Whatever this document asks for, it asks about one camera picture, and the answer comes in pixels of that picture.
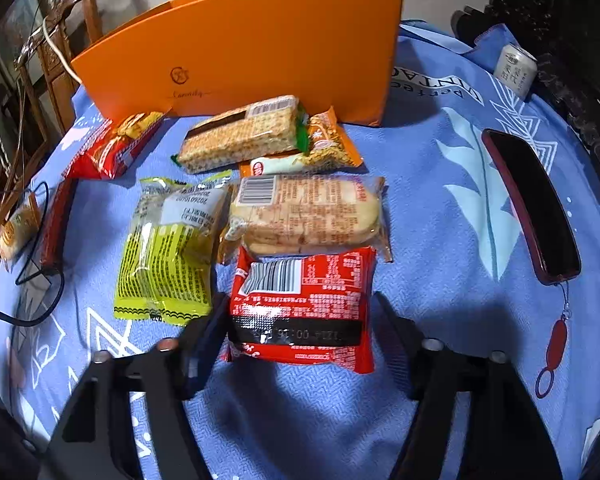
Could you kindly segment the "yellow green snack pack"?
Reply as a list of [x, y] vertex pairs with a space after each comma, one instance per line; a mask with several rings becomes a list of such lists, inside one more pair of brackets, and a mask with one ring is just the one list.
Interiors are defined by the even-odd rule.
[[116, 318], [184, 326], [211, 312], [213, 248], [230, 180], [223, 171], [199, 183], [140, 181], [114, 294]]

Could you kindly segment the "small red snack packet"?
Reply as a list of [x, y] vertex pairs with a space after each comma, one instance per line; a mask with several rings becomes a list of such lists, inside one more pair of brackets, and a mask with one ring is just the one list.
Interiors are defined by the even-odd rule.
[[370, 296], [376, 250], [263, 261], [239, 251], [227, 357], [374, 370]]

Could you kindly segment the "orange label biscuit pack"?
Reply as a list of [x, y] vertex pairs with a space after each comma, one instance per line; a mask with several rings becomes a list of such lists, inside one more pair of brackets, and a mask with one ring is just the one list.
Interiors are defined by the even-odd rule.
[[0, 256], [5, 262], [16, 258], [30, 238], [38, 232], [41, 213], [34, 193], [29, 193], [0, 229]]

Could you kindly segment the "brown bread pack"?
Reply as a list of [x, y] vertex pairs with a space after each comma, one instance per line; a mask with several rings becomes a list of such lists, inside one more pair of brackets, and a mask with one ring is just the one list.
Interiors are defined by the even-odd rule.
[[336, 254], [372, 246], [393, 260], [383, 177], [269, 174], [235, 184], [218, 261], [238, 248], [258, 257]]

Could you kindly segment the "sesame cracker pack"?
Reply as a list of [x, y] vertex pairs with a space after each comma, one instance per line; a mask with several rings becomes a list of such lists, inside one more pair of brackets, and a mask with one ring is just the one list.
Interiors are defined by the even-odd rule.
[[276, 96], [229, 110], [190, 128], [176, 155], [190, 174], [266, 155], [310, 148], [309, 115], [296, 96]]

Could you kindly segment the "orange noodle snack packet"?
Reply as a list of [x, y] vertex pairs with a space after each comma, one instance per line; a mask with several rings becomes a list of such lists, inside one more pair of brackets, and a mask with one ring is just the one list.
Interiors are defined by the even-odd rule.
[[308, 123], [309, 151], [268, 155], [242, 162], [242, 178], [265, 174], [314, 174], [314, 172], [340, 169], [358, 169], [363, 159], [338, 122], [334, 108], [310, 117]]

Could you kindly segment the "long red biscuit box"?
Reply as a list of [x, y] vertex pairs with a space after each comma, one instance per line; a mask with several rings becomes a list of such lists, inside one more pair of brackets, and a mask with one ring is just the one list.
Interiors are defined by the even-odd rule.
[[40, 255], [40, 266], [45, 271], [62, 268], [67, 226], [77, 186], [76, 179], [62, 180], [50, 203], [50, 212], [44, 224]]

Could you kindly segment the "blue patterned tablecloth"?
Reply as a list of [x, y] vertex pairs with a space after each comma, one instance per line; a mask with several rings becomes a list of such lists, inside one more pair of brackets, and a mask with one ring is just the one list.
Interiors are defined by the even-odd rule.
[[[576, 238], [567, 347], [552, 391], [536, 406], [562, 473], [580, 476], [600, 431], [600, 180], [571, 128], [537, 96], [521, 101], [491, 74], [512, 35], [490, 30], [469, 53], [452, 40], [400, 33], [384, 123], [349, 126], [373, 176], [384, 177], [391, 262], [374, 286], [400, 315], [462, 353], [504, 351], [534, 389], [562, 291], [536, 278], [506, 188], [480, 136], [494, 128], [539, 155]], [[50, 318], [28, 330], [0, 322], [0, 398], [35, 445], [52, 434], [73, 387], [100, 349], [128, 356], [175, 327], [114, 317], [114, 292], [140, 181], [180, 180], [174, 164], [192, 118], [168, 119], [115, 181], [76, 189], [65, 271], [18, 286], [0, 270], [0, 310]], [[414, 415], [405, 358], [375, 311], [372, 374], [336, 365], [220, 361], [187, 414], [220, 479], [383, 479]]]

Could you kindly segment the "smartphone in red case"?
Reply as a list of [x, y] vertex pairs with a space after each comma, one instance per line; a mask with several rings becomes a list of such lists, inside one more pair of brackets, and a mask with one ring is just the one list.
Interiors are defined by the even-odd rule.
[[576, 278], [582, 270], [577, 243], [533, 148], [519, 136], [493, 129], [483, 130], [481, 140], [512, 201], [538, 280], [556, 285]]

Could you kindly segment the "red wafer snack bag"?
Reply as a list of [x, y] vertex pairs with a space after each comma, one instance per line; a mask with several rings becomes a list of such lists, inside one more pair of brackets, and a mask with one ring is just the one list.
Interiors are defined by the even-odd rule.
[[64, 172], [66, 179], [114, 180], [131, 166], [166, 114], [148, 112], [106, 122], [90, 134]]

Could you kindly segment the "carved wooden chair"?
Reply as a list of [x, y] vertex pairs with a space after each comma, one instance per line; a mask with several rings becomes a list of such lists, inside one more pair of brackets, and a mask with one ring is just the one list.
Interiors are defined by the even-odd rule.
[[40, 62], [44, 91], [50, 98], [56, 125], [65, 133], [74, 121], [69, 100], [79, 87], [78, 78], [70, 74], [72, 53], [66, 25], [76, 6], [82, 8], [88, 42], [94, 44], [102, 38], [102, 17], [96, 0], [40, 0], [40, 3], [33, 14], [32, 30], [14, 61], [19, 104], [17, 145], [10, 167], [0, 170], [0, 177], [5, 179], [4, 188], [0, 188], [0, 229], [55, 144], [53, 124], [45, 118], [41, 92], [30, 75], [30, 61], [36, 58]]

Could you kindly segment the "white beverage can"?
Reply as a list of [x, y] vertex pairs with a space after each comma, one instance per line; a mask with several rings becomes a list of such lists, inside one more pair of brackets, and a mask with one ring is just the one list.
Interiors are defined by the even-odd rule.
[[537, 72], [538, 62], [531, 53], [516, 44], [506, 44], [498, 57], [494, 77], [524, 100]]

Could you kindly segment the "orange cardboard box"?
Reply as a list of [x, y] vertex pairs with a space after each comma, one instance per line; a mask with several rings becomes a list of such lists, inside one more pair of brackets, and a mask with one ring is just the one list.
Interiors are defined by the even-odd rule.
[[72, 62], [107, 118], [213, 116], [292, 94], [316, 114], [380, 124], [403, 0], [171, 0]]

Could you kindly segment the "dark carved wooden sofa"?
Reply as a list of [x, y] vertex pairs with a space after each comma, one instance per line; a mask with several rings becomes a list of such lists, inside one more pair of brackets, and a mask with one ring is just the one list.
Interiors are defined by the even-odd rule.
[[600, 172], [600, 0], [489, 0], [451, 18], [468, 44], [496, 24], [536, 57], [534, 90], [576, 130]]

